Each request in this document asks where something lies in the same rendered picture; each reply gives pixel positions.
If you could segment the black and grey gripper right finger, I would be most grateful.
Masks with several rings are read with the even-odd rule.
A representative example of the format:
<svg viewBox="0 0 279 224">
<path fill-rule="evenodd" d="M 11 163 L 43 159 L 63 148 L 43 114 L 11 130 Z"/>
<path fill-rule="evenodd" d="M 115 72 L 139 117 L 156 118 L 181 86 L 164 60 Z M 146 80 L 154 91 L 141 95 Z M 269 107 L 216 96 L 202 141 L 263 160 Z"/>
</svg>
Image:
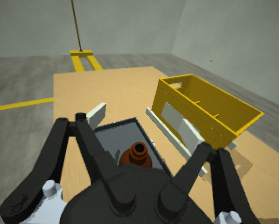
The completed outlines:
<svg viewBox="0 0 279 224">
<path fill-rule="evenodd" d="M 177 217 L 206 161 L 211 170 L 213 223 L 261 224 L 251 210 L 230 153 L 204 142 L 187 119 L 182 119 L 178 132 L 192 156 L 162 190 L 157 201 L 159 213 L 168 220 Z"/>
</svg>

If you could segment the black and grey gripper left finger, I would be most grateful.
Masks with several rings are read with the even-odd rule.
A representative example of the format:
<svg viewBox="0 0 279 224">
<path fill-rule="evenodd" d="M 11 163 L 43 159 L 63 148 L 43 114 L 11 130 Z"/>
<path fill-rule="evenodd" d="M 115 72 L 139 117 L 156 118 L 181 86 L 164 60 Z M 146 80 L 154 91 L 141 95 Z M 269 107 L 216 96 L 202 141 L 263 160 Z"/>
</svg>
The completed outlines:
<svg viewBox="0 0 279 224">
<path fill-rule="evenodd" d="M 136 195 L 133 183 L 93 132 L 105 112 L 106 103 L 101 103 L 88 114 L 76 113 L 75 121 L 56 119 L 31 173 L 0 206 L 4 224 L 59 224 L 67 205 L 60 180 L 69 137 L 76 138 L 91 184 L 101 178 L 119 212 L 132 207 Z"/>
</svg>

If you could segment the yellow plastic crate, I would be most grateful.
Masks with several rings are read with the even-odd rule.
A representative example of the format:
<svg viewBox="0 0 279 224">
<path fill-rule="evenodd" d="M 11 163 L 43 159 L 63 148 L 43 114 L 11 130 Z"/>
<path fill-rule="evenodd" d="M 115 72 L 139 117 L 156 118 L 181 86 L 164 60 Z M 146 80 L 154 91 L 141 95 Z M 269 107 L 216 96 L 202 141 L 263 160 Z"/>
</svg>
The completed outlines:
<svg viewBox="0 0 279 224">
<path fill-rule="evenodd" d="M 169 85 L 180 82 L 175 89 Z M 265 114 L 193 74 L 159 79 L 151 111 L 185 147 L 178 132 L 182 119 L 215 149 L 228 146 Z"/>
</svg>

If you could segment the dark grey square tray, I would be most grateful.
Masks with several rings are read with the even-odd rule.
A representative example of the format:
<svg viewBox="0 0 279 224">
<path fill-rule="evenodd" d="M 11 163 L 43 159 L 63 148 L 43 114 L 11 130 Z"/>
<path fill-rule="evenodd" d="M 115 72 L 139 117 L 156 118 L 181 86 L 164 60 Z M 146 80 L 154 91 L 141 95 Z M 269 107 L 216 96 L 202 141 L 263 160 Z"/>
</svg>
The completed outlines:
<svg viewBox="0 0 279 224">
<path fill-rule="evenodd" d="M 152 168 L 163 169 L 174 177 L 136 117 L 97 126 L 93 132 L 118 165 L 121 155 L 127 149 L 136 142 L 142 142 L 152 159 Z"/>
</svg>

